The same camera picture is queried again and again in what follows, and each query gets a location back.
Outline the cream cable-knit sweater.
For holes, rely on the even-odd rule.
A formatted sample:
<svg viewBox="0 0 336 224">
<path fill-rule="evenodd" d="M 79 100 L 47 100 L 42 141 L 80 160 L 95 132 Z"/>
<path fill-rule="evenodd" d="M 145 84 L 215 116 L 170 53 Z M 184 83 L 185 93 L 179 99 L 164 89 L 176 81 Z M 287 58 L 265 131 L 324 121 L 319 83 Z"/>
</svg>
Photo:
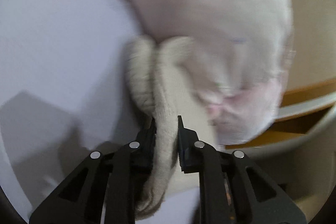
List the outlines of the cream cable-knit sweater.
<svg viewBox="0 0 336 224">
<path fill-rule="evenodd" d="M 154 118 L 157 128 L 153 169 L 135 207 L 137 220 L 153 216 L 173 194 L 198 186 L 197 174 L 185 174 L 178 165 L 178 116 L 204 141 L 215 143 L 205 108 L 189 92 L 189 81 L 179 70 L 193 45 L 188 37 L 156 45 L 152 38 L 140 36 L 126 46 L 125 76 L 131 99 Z"/>
</svg>

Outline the white bed sheet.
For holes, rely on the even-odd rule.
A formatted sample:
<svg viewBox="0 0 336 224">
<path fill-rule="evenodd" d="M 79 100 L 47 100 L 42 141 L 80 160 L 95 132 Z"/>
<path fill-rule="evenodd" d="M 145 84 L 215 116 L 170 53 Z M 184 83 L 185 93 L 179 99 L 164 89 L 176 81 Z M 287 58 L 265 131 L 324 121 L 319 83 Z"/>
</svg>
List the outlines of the white bed sheet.
<svg viewBox="0 0 336 224">
<path fill-rule="evenodd" d="M 140 130 L 124 78 L 140 32 L 126 0 L 1 0 L 1 187 L 23 222 L 90 151 Z"/>
</svg>

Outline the pink floral pillow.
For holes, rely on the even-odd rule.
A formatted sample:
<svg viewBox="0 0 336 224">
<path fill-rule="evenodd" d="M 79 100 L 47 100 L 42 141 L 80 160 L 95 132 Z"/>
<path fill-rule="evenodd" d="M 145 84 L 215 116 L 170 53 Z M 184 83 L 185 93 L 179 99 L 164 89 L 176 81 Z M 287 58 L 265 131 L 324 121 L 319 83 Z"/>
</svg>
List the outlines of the pink floral pillow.
<svg viewBox="0 0 336 224">
<path fill-rule="evenodd" d="M 130 1 L 155 40 L 189 37 L 183 65 L 219 144 L 244 144 L 270 126 L 288 75 L 291 0 Z"/>
</svg>

